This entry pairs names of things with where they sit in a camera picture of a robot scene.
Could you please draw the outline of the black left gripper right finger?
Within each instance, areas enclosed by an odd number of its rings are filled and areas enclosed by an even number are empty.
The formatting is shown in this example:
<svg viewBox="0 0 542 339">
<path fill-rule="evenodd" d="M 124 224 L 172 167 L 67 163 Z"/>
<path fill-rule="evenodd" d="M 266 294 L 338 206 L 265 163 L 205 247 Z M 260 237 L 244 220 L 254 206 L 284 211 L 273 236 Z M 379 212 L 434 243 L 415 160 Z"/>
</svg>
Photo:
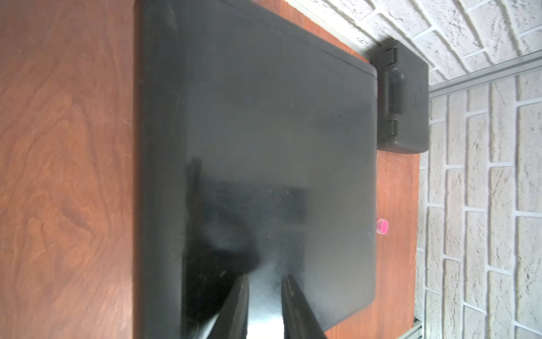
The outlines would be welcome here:
<svg viewBox="0 0 542 339">
<path fill-rule="evenodd" d="M 327 338 L 292 275 L 282 281 L 281 300 L 284 338 Z"/>
</svg>

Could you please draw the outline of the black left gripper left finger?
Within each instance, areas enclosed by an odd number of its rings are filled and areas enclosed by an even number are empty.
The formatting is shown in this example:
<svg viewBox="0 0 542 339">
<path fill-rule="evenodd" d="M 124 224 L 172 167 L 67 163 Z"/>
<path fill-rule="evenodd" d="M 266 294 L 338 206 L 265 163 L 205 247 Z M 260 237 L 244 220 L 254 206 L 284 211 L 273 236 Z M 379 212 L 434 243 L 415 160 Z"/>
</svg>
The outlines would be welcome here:
<svg viewBox="0 0 542 339">
<path fill-rule="evenodd" d="M 245 339 L 248 333 L 249 280 L 247 275 L 239 277 L 229 294 L 208 339 Z"/>
</svg>

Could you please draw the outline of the black drawer cabinet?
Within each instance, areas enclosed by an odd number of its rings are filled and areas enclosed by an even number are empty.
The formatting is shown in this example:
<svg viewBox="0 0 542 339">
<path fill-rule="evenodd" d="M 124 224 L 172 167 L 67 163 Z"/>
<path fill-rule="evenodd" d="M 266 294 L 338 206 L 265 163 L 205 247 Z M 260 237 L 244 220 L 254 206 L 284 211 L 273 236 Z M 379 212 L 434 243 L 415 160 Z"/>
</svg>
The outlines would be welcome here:
<svg viewBox="0 0 542 339">
<path fill-rule="evenodd" d="M 328 330 L 376 288 L 377 73 L 252 1 L 140 1 L 142 338 L 204 338 L 292 277 Z"/>
</svg>

